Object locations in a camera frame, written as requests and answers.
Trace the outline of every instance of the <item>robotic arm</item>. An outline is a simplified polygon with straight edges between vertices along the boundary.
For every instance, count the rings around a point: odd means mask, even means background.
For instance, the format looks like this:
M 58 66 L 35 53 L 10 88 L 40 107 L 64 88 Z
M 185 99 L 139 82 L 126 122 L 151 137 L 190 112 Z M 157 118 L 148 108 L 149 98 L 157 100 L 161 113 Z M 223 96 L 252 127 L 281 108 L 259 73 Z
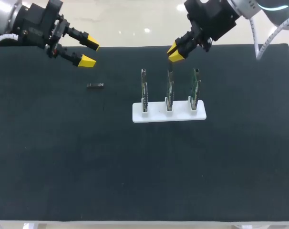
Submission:
M 22 0 L 0 0 L 0 35 L 16 34 L 18 44 L 44 49 L 50 58 L 61 56 L 75 66 L 93 67 L 95 60 L 59 44 L 60 38 L 68 34 L 82 45 L 99 49 L 98 42 L 88 33 L 70 28 L 70 23 L 59 14 L 61 7 L 60 0 L 49 0 L 45 9 L 36 4 L 27 8 Z
M 207 3 L 202 3 L 200 0 L 187 0 L 185 7 L 191 22 L 191 31 L 177 38 L 167 52 L 172 62 L 187 58 L 198 45 L 206 52 L 209 51 L 212 41 L 217 41 L 234 28 L 236 20 L 241 16 L 251 19 L 260 10 L 265 9 L 269 19 L 276 23 L 269 11 L 279 10 L 278 14 L 285 17 L 285 13 L 280 10 L 289 9 L 289 0 L 209 0 Z

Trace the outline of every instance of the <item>white floor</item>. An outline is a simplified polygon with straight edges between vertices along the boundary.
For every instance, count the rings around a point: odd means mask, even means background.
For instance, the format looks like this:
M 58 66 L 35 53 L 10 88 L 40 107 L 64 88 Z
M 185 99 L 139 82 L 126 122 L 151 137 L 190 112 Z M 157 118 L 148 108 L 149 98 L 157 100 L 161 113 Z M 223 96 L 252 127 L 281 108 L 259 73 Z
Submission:
M 48 0 L 32 0 L 45 7 Z M 190 30 L 184 0 L 63 0 L 61 13 L 71 26 L 91 34 L 101 46 L 172 45 Z M 255 16 L 258 40 L 263 43 L 275 29 L 263 12 Z M 253 43 L 249 22 L 244 18 L 214 44 Z M 288 43 L 289 31 L 283 31 L 274 43 Z M 62 44 L 77 46 L 64 37 Z

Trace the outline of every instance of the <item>table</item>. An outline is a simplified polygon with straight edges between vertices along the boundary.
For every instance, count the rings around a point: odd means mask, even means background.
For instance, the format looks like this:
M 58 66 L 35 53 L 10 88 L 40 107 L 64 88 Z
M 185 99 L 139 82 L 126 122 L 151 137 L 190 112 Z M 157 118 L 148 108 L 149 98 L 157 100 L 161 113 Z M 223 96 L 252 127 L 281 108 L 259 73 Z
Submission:
M 260 62 L 252 45 L 198 49 L 174 67 L 175 99 L 198 67 L 207 120 L 154 124 L 132 103 L 141 68 L 165 97 L 168 47 L 75 49 L 95 68 L 0 48 L 0 220 L 289 221 L 287 45 Z

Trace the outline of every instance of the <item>white holder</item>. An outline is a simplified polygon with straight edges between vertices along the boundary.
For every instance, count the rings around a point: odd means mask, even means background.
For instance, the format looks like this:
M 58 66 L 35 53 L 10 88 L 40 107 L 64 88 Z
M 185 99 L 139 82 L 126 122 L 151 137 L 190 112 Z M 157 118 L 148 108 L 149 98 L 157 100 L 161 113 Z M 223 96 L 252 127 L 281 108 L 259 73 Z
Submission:
M 203 101 L 199 100 L 196 110 L 192 110 L 190 104 L 190 96 L 186 101 L 174 101 L 172 111 L 167 110 L 166 98 L 164 102 L 149 102 L 147 112 L 143 112 L 142 101 L 143 100 L 141 99 L 141 103 L 133 104 L 134 123 L 191 121 L 206 119 L 206 111 Z

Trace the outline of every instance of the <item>small black component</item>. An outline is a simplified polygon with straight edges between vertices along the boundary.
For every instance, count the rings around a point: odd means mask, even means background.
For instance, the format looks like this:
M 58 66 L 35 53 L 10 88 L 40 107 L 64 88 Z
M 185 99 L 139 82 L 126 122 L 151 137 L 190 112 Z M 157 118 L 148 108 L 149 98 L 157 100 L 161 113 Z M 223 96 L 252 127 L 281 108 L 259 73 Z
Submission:
M 103 89 L 104 83 L 88 83 L 87 88 L 88 89 Z

